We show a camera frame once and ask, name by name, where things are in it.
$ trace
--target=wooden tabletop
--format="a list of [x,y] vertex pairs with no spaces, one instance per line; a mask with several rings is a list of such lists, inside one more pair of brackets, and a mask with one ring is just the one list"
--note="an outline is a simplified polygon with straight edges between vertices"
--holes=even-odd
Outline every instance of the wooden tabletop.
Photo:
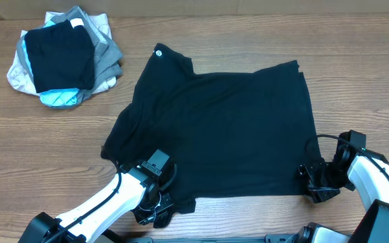
[[[125,55],[123,76],[72,110],[49,109],[7,81],[20,30],[42,22],[0,21],[0,242],[17,242],[38,213],[55,217],[109,183],[115,170],[100,158],[100,146],[130,103],[156,43],[191,57],[199,74],[254,72],[296,59],[317,133],[363,132],[368,149],[389,160],[389,14],[110,19]],[[320,145],[331,160],[336,142]],[[139,226],[132,213],[111,229],[156,238],[264,236],[315,221],[351,233],[365,213],[357,192],[346,189],[319,205],[302,196],[197,202],[195,213],[174,216],[165,229]]]

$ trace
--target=black cloth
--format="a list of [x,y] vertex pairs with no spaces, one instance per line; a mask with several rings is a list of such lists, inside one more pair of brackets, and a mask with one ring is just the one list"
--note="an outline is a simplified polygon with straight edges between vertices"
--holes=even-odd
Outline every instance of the black cloth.
[[94,45],[83,26],[73,28],[66,20],[30,30],[25,44],[38,93],[94,87]]
[[[102,158],[125,163],[162,150],[178,167],[171,198],[191,211],[197,197],[305,193],[295,172],[310,164],[304,145],[316,129],[296,61],[252,74],[195,74],[190,58],[163,44],[154,51]],[[309,149],[320,157],[318,143]]]

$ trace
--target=light blue cloth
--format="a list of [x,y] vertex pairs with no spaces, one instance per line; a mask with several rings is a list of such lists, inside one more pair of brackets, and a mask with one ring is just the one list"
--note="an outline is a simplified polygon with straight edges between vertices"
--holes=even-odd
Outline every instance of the light blue cloth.
[[[46,24],[44,24],[43,28],[55,25],[55,23],[49,20]],[[28,58],[28,52],[26,51],[26,43],[22,41],[22,48],[25,53],[25,61],[26,65],[30,69],[30,73],[32,74],[31,63]],[[40,93],[40,101],[41,103],[49,106],[49,107],[62,107],[62,106],[72,106],[78,102],[76,95],[79,93],[78,88],[65,88],[65,89],[55,89],[48,90]]]

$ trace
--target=stack of folded clothes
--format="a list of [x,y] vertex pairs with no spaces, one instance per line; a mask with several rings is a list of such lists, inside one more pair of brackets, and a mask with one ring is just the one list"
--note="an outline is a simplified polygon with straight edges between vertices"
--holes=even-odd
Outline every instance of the stack of folded clothes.
[[37,95],[49,107],[70,108],[116,85],[122,52],[105,13],[89,17],[75,6],[47,12],[44,22],[21,33],[7,73],[15,90]]

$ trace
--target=wood grain surface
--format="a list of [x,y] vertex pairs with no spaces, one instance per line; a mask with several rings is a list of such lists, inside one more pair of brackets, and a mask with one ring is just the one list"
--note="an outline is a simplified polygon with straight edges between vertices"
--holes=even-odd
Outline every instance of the wood grain surface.
[[[20,30],[42,20],[0,21],[0,242],[17,242],[45,211],[69,211],[114,174],[100,158],[156,43],[193,60],[196,73],[254,72],[297,59],[311,95],[318,133],[354,129],[389,160],[389,13],[351,15],[115,18],[112,35],[125,57],[116,87],[71,110],[49,109],[15,91],[6,73]],[[322,140],[332,158],[335,141]],[[196,212],[165,229],[139,226],[131,213],[111,229],[156,238],[293,233],[310,221],[351,233],[365,211],[357,192],[314,205],[302,196],[199,198]]]

